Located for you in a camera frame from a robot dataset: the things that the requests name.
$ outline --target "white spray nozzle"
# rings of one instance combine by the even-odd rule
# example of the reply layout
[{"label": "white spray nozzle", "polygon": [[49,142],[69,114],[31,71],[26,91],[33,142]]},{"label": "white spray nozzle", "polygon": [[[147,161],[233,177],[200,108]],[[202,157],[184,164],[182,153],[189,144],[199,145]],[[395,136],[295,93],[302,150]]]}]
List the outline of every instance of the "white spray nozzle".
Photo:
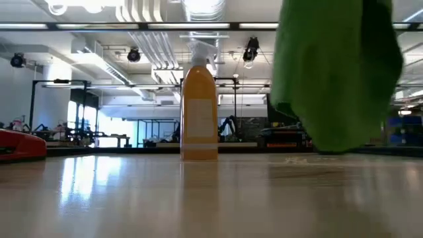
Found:
[{"label": "white spray nozzle", "polygon": [[192,65],[201,65],[205,67],[207,59],[209,59],[213,70],[217,69],[216,64],[214,64],[214,55],[217,54],[217,48],[215,46],[198,40],[193,40],[188,43],[188,47],[192,53]]}]

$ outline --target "red object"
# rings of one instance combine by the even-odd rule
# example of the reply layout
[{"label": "red object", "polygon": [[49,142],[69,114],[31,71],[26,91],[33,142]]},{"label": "red object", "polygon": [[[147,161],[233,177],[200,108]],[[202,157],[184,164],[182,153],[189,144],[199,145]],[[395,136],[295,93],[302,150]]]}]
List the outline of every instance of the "red object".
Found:
[{"label": "red object", "polygon": [[0,129],[0,161],[41,159],[47,155],[46,142],[22,132]]}]

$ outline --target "ceiling beam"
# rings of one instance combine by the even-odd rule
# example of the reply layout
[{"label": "ceiling beam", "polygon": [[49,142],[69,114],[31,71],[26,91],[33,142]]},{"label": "ceiling beam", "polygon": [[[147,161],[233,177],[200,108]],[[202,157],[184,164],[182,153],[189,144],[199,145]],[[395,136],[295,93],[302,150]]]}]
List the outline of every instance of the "ceiling beam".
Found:
[{"label": "ceiling beam", "polygon": [[[394,22],[397,32],[423,32],[423,23]],[[277,22],[0,22],[0,31],[17,32],[147,32],[276,31]]]}]

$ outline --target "orange liquid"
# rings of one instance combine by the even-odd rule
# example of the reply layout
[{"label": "orange liquid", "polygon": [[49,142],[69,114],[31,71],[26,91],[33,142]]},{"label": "orange liquid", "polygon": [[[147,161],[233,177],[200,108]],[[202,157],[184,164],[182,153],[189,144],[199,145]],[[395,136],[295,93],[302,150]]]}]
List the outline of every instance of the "orange liquid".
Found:
[{"label": "orange liquid", "polygon": [[181,159],[217,160],[216,86],[205,67],[194,66],[188,72],[181,105]]}]

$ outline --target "wall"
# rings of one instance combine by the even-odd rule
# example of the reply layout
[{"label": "wall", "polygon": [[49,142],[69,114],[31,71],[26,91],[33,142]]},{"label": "wall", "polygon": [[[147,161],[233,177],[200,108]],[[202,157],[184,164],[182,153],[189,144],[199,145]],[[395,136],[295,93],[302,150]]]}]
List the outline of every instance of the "wall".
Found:
[{"label": "wall", "polygon": [[[43,67],[43,75],[37,80],[70,79],[72,69],[66,63],[54,63]],[[71,98],[69,89],[46,89],[37,84],[33,127],[43,124],[55,128],[67,121],[67,107]]]},{"label": "wall", "polygon": [[0,122],[8,125],[22,115],[28,122],[34,71],[12,68],[8,60],[0,58],[0,72]]},{"label": "wall", "polygon": [[[44,75],[30,69],[13,68],[3,58],[0,58],[0,72],[0,122],[7,126],[13,119],[25,115],[25,123],[28,124],[32,80],[43,80]],[[36,88],[33,126],[43,123],[54,128],[59,121],[67,120],[70,90],[41,86],[40,83]]]}]

